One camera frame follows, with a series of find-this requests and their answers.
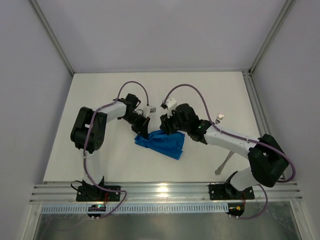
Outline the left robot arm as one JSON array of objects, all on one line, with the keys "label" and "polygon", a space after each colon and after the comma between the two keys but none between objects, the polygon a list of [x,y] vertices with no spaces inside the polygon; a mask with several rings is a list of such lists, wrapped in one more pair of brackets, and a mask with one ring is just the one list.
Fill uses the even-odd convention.
[{"label": "left robot arm", "polygon": [[78,150],[82,150],[84,177],[81,187],[85,190],[102,190],[104,176],[101,172],[99,149],[102,147],[107,123],[113,120],[125,120],[131,130],[138,136],[147,139],[149,115],[155,107],[145,106],[138,109],[141,101],[134,95],[115,99],[112,103],[92,109],[81,107],[73,125],[70,139]]}]

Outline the blue satin napkin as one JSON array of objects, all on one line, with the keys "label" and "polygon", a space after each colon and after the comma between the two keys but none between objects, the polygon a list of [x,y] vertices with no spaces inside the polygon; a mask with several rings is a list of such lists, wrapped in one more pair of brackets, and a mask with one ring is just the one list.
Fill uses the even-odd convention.
[{"label": "blue satin napkin", "polygon": [[148,135],[148,139],[137,135],[134,138],[134,141],[138,146],[154,150],[167,157],[179,160],[183,153],[185,134],[176,132],[167,135],[163,130],[156,130]]}]

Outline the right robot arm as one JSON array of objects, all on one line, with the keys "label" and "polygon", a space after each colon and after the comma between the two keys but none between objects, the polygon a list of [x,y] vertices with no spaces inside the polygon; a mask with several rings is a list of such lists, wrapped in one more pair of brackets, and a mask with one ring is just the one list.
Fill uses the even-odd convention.
[{"label": "right robot arm", "polygon": [[277,141],[268,134],[249,139],[244,135],[218,130],[209,120],[199,119],[194,109],[187,103],[163,103],[166,113],[160,117],[160,129],[167,135],[178,131],[185,132],[195,142],[224,148],[238,154],[249,161],[249,167],[235,171],[220,190],[219,196],[227,200],[235,200],[253,186],[262,185],[272,188],[289,163]]}]

